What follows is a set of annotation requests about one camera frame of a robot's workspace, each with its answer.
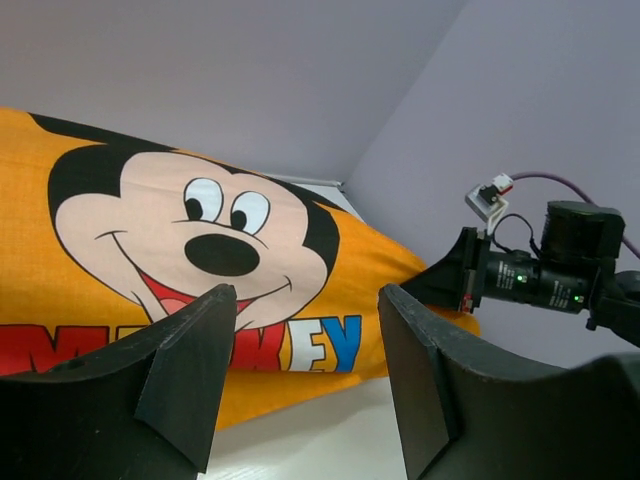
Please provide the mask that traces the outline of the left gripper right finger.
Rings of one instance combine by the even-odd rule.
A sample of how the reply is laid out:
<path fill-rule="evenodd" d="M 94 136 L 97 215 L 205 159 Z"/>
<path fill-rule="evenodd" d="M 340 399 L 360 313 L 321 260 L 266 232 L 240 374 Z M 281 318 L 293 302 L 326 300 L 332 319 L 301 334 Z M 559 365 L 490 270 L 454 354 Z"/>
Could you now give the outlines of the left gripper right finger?
<path fill-rule="evenodd" d="M 396 285 L 379 319 L 410 479 L 635 479 L 639 358 L 563 369 L 455 326 Z"/>

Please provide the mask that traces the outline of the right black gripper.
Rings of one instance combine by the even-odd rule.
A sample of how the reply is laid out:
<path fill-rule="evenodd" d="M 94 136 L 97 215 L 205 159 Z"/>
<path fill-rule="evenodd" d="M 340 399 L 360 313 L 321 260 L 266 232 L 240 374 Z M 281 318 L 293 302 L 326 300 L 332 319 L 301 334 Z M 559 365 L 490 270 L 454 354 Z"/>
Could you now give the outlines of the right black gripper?
<path fill-rule="evenodd" d="M 624 230 L 616 209 L 550 201 L 535 255 L 491 252 L 483 279 L 483 232 L 463 227 L 443 258 L 400 287 L 424 305 L 463 313 L 472 313 L 482 295 L 563 313 L 586 311 L 587 329 L 607 328 L 638 346 L 639 273 L 615 271 Z"/>

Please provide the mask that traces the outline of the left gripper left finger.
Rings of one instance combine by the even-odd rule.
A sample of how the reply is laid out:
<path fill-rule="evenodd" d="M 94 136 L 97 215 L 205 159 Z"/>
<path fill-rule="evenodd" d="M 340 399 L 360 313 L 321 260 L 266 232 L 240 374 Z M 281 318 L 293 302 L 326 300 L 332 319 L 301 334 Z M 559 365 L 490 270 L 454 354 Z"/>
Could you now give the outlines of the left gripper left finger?
<path fill-rule="evenodd" d="M 5 479 L 194 479 L 207 470 L 236 321 L 221 284 L 136 333 L 1 380 Z"/>

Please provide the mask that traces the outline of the yellow orange pillowcase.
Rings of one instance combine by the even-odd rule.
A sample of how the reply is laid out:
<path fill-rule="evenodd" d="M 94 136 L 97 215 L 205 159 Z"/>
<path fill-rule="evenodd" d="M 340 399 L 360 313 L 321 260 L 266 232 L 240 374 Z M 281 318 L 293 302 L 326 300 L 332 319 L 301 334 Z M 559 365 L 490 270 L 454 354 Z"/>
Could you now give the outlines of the yellow orange pillowcase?
<path fill-rule="evenodd" d="M 236 291 L 230 427 L 387 373 L 378 293 L 411 250 L 297 185 L 1 111 L 1 372 L 44 372 Z"/>

